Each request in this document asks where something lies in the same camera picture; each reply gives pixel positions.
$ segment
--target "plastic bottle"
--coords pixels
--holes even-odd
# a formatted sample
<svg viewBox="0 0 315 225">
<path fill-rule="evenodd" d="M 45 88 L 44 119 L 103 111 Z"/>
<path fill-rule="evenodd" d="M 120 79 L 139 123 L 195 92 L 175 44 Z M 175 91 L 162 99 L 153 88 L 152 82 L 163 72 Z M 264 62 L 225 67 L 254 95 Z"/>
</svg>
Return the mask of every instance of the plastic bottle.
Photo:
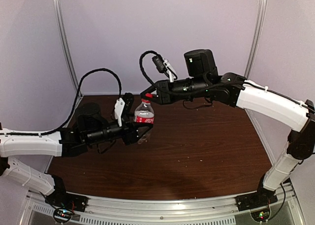
<svg viewBox="0 0 315 225">
<path fill-rule="evenodd" d="M 152 98 L 152 94 L 147 93 L 146 97 Z M 136 108 L 134 111 L 134 121 L 136 123 L 154 123 L 154 111 L 151 107 L 151 102 L 146 99 L 141 100 L 141 104 Z M 139 134 L 144 131 L 144 129 L 139 129 Z M 141 137 L 141 139 L 138 140 L 138 144 L 142 144 L 143 142 L 148 142 L 150 135 L 151 135 L 152 129 L 149 130 L 145 135 Z"/>
</svg>

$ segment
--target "red bottle cap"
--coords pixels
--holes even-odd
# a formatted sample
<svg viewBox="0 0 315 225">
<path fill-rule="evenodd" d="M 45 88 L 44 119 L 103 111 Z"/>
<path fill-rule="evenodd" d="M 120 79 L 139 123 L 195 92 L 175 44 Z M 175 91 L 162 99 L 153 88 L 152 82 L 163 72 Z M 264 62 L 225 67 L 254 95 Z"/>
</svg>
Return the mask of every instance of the red bottle cap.
<svg viewBox="0 0 315 225">
<path fill-rule="evenodd" d="M 146 93 L 146 97 L 148 97 L 148 98 L 153 98 L 153 94 L 151 94 L 151 93 Z M 144 102 L 144 103 L 150 103 L 149 100 L 144 99 L 144 98 L 141 99 L 141 101 Z"/>
</svg>

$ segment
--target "red bottle label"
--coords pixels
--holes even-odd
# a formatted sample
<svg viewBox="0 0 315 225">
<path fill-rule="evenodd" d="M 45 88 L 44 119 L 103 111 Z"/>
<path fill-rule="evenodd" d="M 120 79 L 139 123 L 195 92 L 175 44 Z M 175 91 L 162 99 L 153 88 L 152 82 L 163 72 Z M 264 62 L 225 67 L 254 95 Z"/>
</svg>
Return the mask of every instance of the red bottle label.
<svg viewBox="0 0 315 225">
<path fill-rule="evenodd" d="M 137 116 L 136 122 L 137 123 L 151 123 L 151 124 L 153 124 L 154 117 L 153 118 L 142 118 L 142 117 Z"/>
</svg>

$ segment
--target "cable tie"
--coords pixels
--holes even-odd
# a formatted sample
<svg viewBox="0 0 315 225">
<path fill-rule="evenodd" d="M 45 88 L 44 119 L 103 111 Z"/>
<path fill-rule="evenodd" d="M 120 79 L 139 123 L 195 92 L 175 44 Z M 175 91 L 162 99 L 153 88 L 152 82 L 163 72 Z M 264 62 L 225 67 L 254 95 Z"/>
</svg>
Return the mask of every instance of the cable tie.
<svg viewBox="0 0 315 225">
<path fill-rule="evenodd" d="M 29 171 L 30 171 L 30 176 L 29 176 L 28 180 L 25 183 L 22 184 L 22 187 L 24 187 L 30 181 L 30 179 L 32 178 L 32 170 L 31 170 L 30 166 L 29 166 Z"/>
</svg>

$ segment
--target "brown wood surface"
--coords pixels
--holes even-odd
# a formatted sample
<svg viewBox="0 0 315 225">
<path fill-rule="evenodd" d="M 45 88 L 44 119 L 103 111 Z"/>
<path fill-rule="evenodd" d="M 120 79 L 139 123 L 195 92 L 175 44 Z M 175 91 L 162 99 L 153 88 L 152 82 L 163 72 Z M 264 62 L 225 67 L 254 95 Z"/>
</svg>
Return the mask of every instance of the brown wood surface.
<svg viewBox="0 0 315 225">
<path fill-rule="evenodd" d="M 110 119 L 115 96 L 85 96 Z M 140 104 L 136 97 L 133 109 Z M 196 99 L 188 106 L 204 104 Z M 245 111 L 215 102 L 186 110 L 181 102 L 152 104 L 155 123 L 148 143 L 107 153 L 96 149 L 75 158 L 54 158 L 49 173 L 68 191 L 123 199 L 204 198 L 254 191 L 270 165 Z"/>
</svg>

